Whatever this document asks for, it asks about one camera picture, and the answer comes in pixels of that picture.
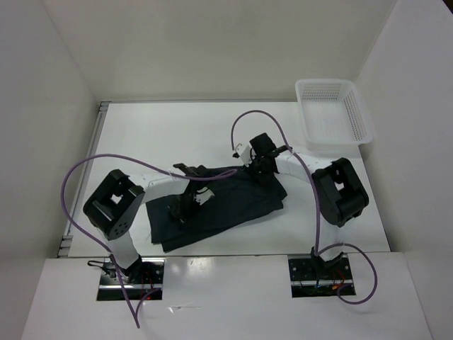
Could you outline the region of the dark navy shorts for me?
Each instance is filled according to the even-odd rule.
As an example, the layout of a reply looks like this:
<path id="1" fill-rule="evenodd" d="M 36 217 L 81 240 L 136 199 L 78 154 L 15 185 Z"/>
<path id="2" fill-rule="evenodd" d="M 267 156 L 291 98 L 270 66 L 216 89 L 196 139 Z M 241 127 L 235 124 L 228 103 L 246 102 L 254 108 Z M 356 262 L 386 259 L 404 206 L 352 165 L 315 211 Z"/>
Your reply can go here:
<path id="1" fill-rule="evenodd" d="M 151 242 L 167 253 L 284 208 L 287 192 L 275 177 L 261 185 L 240 166 L 234 169 L 233 176 L 208 184 L 214 197 L 185 222 L 171 215 L 176 195 L 147 202 Z"/>

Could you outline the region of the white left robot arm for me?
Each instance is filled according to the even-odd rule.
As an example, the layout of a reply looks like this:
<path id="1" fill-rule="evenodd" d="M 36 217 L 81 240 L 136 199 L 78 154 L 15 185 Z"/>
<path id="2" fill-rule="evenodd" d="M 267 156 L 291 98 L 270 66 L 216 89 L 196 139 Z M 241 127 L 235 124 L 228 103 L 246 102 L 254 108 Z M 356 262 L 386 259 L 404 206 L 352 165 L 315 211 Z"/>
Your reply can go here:
<path id="1" fill-rule="evenodd" d="M 207 177 L 205 166 L 179 163 L 174 167 L 183 174 L 154 178 L 128 176 L 119 169 L 112 170 L 84 204 L 84 214 L 105 237 L 116 260 L 116 274 L 126 283 L 135 282 L 142 274 L 142 258 L 130 235 L 141 205 L 169 198 L 160 211 L 180 227 L 188 224 L 201 206 L 214 197 L 206 181 L 189 180 L 190 177 Z"/>

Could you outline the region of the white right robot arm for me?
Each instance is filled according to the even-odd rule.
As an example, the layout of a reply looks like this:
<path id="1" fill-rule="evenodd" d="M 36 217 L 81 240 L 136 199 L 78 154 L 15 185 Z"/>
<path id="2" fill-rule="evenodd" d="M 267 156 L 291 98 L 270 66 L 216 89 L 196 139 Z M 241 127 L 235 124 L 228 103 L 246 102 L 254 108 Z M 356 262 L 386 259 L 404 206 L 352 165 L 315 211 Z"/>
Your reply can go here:
<path id="1" fill-rule="evenodd" d="M 337 237 L 338 229 L 359 217 L 369 205 L 369 196 L 349 159 L 334 161 L 301 154 L 288 144 L 277 147 L 263 133 L 245 146 L 236 146 L 236 155 L 252 176 L 263 182 L 274 174 L 284 174 L 307 182 L 315 200 L 315 241 L 310 253 L 310 268 L 317 278 L 335 272 L 343 257 L 344 243 L 322 245 L 323 223 L 328 225 L 327 240 Z"/>

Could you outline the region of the white plastic perforated basket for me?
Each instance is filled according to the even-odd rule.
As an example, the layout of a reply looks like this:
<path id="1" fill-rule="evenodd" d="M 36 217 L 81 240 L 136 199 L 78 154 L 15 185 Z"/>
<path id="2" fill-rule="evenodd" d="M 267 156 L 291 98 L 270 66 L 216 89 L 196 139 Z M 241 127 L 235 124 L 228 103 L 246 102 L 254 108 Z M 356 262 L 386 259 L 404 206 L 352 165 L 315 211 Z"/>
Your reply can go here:
<path id="1" fill-rule="evenodd" d="M 300 79 L 294 87 L 308 148 L 349 148 L 372 142 L 371 118 L 353 82 Z"/>

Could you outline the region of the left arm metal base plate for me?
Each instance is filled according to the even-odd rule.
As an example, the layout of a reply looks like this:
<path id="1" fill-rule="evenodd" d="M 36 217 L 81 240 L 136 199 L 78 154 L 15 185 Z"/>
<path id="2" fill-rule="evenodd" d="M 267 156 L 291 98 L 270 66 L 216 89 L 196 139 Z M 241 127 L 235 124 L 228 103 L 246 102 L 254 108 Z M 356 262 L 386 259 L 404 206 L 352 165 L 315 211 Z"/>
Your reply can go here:
<path id="1" fill-rule="evenodd" d="M 144 257 L 138 273 L 133 273 L 131 278 L 122 275 L 125 291 L 131 301 L 139 302 L 142 298 L 146 301 L 162 300 L 165 262 L 165 258 Z M 101 270 L 97 301 L 125 300 L 117 272 L 109 258 L 90 260 L 87 264 Z"/>

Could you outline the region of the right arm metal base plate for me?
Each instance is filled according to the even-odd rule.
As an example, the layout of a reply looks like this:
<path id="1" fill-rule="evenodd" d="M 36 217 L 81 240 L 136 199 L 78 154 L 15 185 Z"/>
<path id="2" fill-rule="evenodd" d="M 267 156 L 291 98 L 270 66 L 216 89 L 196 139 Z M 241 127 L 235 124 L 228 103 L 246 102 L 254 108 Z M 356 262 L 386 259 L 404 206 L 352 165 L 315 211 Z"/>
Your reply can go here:
<path id="1" fill-rule="evenodd" d="M 324 298 L 355 296 L 355 287 L 348 256 L 343 254 L 336 264 L 320 268 L 310 255 L 288 257 L 292 298 Z"/>

